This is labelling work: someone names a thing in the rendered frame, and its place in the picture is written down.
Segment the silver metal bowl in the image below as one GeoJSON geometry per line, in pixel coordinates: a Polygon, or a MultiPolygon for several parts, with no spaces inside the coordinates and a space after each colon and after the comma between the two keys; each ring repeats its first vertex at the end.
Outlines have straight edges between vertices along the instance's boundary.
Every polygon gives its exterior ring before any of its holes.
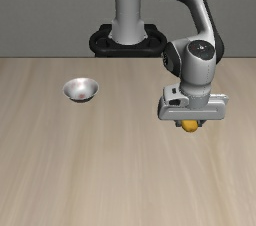
{"type": "Polygon", "coordinates": [[[64,95],[75,102],[90,101],[99,91],[99,84],[91,78],[75,78],[63,86],[64,95]]]}

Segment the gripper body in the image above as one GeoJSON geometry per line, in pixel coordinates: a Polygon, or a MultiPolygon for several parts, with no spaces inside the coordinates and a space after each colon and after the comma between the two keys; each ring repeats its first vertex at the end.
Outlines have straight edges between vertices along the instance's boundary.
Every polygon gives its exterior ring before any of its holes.
{"type": "Polygon", "coordinates": [[[202,108],[193,108],[193,103],[180,91],[179,84],[163,89],[158,104],[158,118],[161,120],[221,120],[225,117],[229,97],[224,94],[211,94],[202,108]]]}

